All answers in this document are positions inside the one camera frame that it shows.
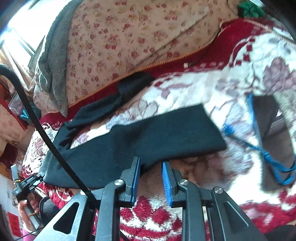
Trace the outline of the pink sleeve forearm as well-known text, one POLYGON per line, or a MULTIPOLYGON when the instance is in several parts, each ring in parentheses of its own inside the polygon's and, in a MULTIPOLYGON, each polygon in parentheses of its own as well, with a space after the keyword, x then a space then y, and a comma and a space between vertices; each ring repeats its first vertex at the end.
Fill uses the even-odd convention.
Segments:
POLYGON ((22 229, 23 241, 34 241, 37 235, 38 233, 32 232, 31 230, 28 230, 26 228, 22 229))

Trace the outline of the person's left hand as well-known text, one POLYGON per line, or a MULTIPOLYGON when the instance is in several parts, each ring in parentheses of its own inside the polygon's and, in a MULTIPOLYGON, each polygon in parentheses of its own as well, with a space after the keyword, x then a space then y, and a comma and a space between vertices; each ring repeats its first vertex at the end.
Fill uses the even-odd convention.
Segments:
POLYGON ((28 200, 20 200, 18 202, 18 212, 20 214, 20 218, 23 221, 23 230, 26 233, 30 233, 34 235, 36 233, 36 228, 34 227, 32 221, 30 220, 30 216, 26 211, 28 204, 31 206, 35 214, 39 213, 39 202, 35 198, 34 194, 29 194, 28 200))

